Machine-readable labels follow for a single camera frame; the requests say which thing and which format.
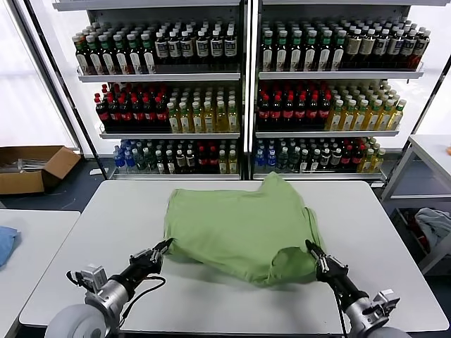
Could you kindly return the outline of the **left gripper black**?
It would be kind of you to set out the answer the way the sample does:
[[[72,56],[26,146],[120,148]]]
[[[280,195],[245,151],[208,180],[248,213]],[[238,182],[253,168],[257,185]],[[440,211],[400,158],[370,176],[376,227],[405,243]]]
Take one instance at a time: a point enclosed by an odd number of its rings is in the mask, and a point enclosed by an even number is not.
[[[159,275],[163,256],[170,249],[174,238],[164,239],[153,249],[144,250],[129,259],[129,266],[121,273],[112,275],[111,279],[121,283],[125,288],[137,288],[149,275]]]

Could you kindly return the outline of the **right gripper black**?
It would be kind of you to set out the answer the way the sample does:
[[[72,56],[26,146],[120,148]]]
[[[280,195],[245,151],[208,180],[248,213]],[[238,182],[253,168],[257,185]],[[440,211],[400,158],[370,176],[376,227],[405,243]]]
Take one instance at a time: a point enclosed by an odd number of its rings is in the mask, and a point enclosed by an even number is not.
[[[347,276],[349,268],[346,265],[327,256],[320,246],[308,239],[305,240],[305,245],[316,265],[316,279],[330,286],[341,307],[349,307],[355,301],[367,297],[367,293],[358,289]]]

